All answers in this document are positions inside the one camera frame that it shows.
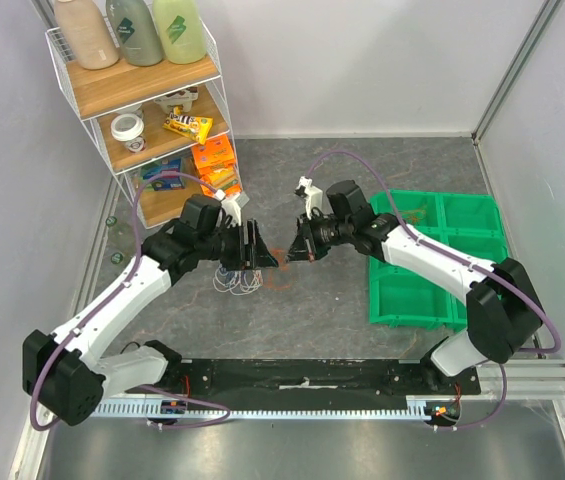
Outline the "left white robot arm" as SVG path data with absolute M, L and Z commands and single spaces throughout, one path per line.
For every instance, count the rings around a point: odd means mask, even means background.
M 30 421 L 43 405 L 57 421 L 75 426 L 110 396 L 151 385 L 170 393 L 181 382 L 180 355 L 159 341 L 106 357 L 117 335 L 153 300 L 202 261 L 228 271 L 275 268 L 254 219 L 242 220 L 238 198 L 195 194 L 179 217 L 147 237 L 131 263 L 91 304 L 52 333 L 31 332 L 22 345 L 22 384 Z

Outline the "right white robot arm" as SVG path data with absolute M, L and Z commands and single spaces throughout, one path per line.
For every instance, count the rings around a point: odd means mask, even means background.
M 348 244 L 379 262 L 404 268 L 453 295 L 466 308 L 466 328 L 435 347 L 420 381 L 439 394 L 456 376 L 485 361 L 506 363 L 544 324 L 545 315 L 523 265 L 500 263 L 444 245 L 395 214 L 378 214 L 352 180 L 327 190 L 303 177 L 295 194 L 304 202 L 289 262 L 317 261 Z

